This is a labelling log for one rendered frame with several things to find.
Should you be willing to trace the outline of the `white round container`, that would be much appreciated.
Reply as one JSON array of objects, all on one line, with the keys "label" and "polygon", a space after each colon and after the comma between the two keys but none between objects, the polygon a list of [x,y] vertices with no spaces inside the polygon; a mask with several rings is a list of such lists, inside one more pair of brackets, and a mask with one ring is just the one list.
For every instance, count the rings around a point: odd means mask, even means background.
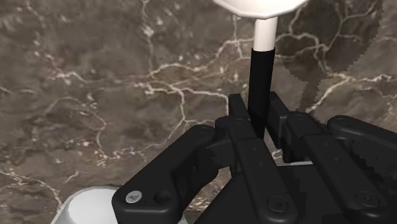
[{"label": "white round container", "polygon": [[50,224],[188,224],[182,212],[193,198],[185,187],[93,186],[69,196]]}]

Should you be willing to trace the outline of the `white ladle with black handle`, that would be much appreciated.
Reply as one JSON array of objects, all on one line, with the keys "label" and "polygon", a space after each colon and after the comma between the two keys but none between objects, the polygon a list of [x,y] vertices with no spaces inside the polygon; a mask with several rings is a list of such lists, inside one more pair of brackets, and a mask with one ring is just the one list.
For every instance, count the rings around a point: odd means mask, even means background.
[{"label": "white ladle with black handle", "polygon": [[212,1],[238,17],[255,20],[247,111],[256,135],[262,139],[268,117],[278,18],[299,9],[308,0]]}]

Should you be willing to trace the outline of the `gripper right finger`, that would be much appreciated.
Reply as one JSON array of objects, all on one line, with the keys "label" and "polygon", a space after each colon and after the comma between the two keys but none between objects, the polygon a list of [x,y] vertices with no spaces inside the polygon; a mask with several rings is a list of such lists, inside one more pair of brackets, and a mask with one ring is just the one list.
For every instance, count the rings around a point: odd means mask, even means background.
[{"label": "gripper right finger", "polygon": [[326,124],[270,93],[267,130],[299,224],[397,224],[397,134],[349,116]]}]

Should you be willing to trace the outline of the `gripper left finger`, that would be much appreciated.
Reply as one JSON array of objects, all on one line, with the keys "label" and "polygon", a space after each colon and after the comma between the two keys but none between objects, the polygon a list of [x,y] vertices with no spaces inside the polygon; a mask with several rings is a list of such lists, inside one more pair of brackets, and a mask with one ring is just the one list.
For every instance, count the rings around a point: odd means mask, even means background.
[{"label": "gripper left finger", "polygon": [[297,224],[298,209],[241,95],[228,97],[215,127],[195,125],[117,189],[118,224],[178,224],[183,211],[219,169],[244,177],[258,224]]}]

